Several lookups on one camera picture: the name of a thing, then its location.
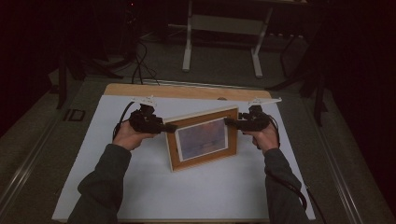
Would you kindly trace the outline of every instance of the wrist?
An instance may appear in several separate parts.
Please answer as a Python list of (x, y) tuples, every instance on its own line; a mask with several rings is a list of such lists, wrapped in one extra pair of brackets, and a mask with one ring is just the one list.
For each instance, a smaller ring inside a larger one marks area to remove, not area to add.
[(125, 146), (123, 143), (115, 143), (113, 142), (112, 145), (117, 146), (117, 147), (122, 147), (124, 150), (126, 151), (132, 151), (134, 150), (134, 148), (128, 148), (127, 146)]
[(279, 150), (279, 147), (271, 147), (271, 148), (268, 148), (268, 149), (263, 149), (263, 150), (262, 150), (262, 155), (265, 156), (265, 154), (266, 154), (268, 151), (271, 151), (271, 150)]

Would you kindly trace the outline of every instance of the framed picture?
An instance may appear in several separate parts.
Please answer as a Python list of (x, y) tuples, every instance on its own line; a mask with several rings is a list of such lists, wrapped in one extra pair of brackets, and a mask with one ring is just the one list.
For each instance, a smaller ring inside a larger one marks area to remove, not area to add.
[(232, 105), (166, 119), (164, 123), (177, 126), (166, 133), (172, 171), (235, 155), (237, 130), (225, 125), (224, 118), (237, 116), (238, 107)]

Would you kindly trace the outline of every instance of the white metal frame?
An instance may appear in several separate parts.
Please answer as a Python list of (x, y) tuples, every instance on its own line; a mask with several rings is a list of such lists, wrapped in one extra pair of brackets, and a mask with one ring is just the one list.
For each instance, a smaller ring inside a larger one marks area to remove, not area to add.
[(262, 67), (260, 65), (259, 51), (262, 41), (267, 31), (268, 23), (271, 18), (273, 8), (268, 8), (265, 21), (242, 20), (235, 18), (214, 17), (206, 15), (192, 14), (192, 0), (189, 2), (189, 16), (187, 19), (187, 42), (184, 51), (183, 71), (189, 72), (191, 65), (191, 32), (194, 30), (217, 31), (244, 35), (257, 35), (258, 42), (256, 47), (251, 50), (251, 58), (255, 75), (262, 77)]

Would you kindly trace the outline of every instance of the human hand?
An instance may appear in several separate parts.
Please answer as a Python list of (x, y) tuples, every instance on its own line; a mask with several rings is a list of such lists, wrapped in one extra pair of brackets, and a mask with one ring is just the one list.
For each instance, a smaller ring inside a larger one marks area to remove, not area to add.
[(253, 144), (262, 150), (262, 154), (270, 149), (279, 148), (276, 129), (272, 123), (259, 132), (243, 132), (243, 134), (253, 136)]
[(153, 138), (155, 133), (139, 133), (134, 130), (129, 121), (124, 121), (116, 137), (113, 140), (113, 144), (124, 147), (131, 151), (139, 147), (145, 138)]

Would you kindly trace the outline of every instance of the black device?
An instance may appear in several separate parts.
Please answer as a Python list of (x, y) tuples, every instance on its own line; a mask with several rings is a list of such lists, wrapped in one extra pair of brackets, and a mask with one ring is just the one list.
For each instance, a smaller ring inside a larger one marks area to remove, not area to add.
[(279, 131), (276, 120), (272, 116), (265, 114), (262, 111), (261, 105), (252, 105), (248, 109), (248, 113), (239, 113), (238, 120), (225, 118), (224, 123), (226, 125), (235, 126), (237, 130), (247, 132), (259, 132), (268, 127), (271, 123), (276, 129), (276, 137), (279, 141)]
[[(131, 102), (125, 107), (120, 118), (120, 122), (114, 128), (113, 139), (119, 132), (120, 126), (124, 122), (123, 118), (133, 103), (134, 102)], [(128, 121), (134, 130), (140, 133), (174, 133), (177, 129), (177, 126), (173, 124), (163, 124), (163, 119), (154, 115), (154, 111), (155, 110), (153, 106), (140, 104), (140, 109), (132, 112), (131, 117), (128, 118)]]

